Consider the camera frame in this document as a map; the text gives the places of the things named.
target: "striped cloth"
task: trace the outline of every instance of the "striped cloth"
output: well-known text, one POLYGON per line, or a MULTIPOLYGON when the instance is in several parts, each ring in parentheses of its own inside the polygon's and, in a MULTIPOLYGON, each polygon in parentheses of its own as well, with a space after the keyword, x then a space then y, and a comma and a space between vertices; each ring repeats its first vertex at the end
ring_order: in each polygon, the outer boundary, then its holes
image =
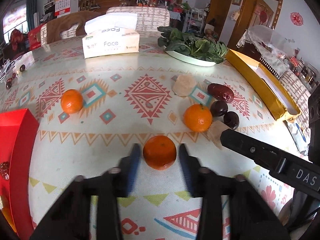
POLYGON ((181 21, 181 15, 180 15, 180 13, 178 13, 178 12, 172 12, 172 11, 169 11, 169 13, 170 13, 170 19, 175 19, 175 20, 181 21))

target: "table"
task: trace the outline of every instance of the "table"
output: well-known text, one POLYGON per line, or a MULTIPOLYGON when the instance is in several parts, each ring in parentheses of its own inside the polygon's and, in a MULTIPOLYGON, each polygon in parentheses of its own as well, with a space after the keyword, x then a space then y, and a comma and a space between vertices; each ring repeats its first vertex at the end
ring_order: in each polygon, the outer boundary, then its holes
MULTIPOLYGON (((202 165, 223 176, 244 174, 278 214, 293 188, 273 179, 268 171, 231 150, 220 151, 205 134, 191 132, 182 122, 194 103, 210 106, 211 82, 225 84, 235 94, 229 110, 240 117, 238 131, 298 155, 283 122, 275 122, 259 96, 227 61, 213 67, 181 62, 163 52, 156 38, 141 38, 140 53, 84 59, 82 37, 70 38, 28 52, 25 64, 6 90, 0 86, 0 109, 28 107, 40 127, 32 153, 29 204, 36 226, 76 175, 93 177, 117 165, 133 143, 167 135, 178 146, 186 143, 202 165), (189 73, 197 86, 189 97, 174 95, 179 74, 189 73), (147 91, 139 92, 145 84, 147 91), (78 89, 85 107, 73 115, 60 106, 64 91, 78 89)), ((118 199, 125 239, 195 239, 201 199, 185 191, 179 161, 166 171, 148 167, 142 159, 134 191, 118 199)), ((229 239, 228 198, 223 196, 224 237, 229 239)), ((92 198, 90 231, 95 239, 97 197, 92 198)))

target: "green curtain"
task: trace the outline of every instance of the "green curtain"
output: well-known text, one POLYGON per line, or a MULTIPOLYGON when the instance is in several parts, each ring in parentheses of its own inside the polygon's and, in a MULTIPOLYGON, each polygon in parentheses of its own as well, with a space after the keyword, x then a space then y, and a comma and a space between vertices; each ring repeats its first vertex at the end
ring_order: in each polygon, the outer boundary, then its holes
POLYGON ((37 0, 27 0, 26 2, 28 29, 31 31, 35 28, 33 15, 37 12, 37 0))

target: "spinach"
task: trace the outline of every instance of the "spinach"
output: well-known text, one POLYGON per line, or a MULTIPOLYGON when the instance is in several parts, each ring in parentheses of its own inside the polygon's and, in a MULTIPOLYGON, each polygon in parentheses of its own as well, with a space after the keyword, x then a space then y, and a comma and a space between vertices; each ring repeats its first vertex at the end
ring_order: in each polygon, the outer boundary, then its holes
POLYGON ((158 38, 158 46, 166 46, 166 51, 175 51, 196 59, 215 62, 216 64, 223 62, 228 52, 223 42, 200 39, 193 33, 182 33, 177 28, 160 26, 158 31, 161 32, 162 36, 158 38))

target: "tissue package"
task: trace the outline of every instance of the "tissue package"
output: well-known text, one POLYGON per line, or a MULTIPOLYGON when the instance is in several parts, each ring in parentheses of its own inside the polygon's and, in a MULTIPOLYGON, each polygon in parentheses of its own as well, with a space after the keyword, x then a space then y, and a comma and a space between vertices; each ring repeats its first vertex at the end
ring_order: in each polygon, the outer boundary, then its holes
POLYGON ((140 35, 135 30, 108 28, 82 38, 84 58, 139 52, 140 35))

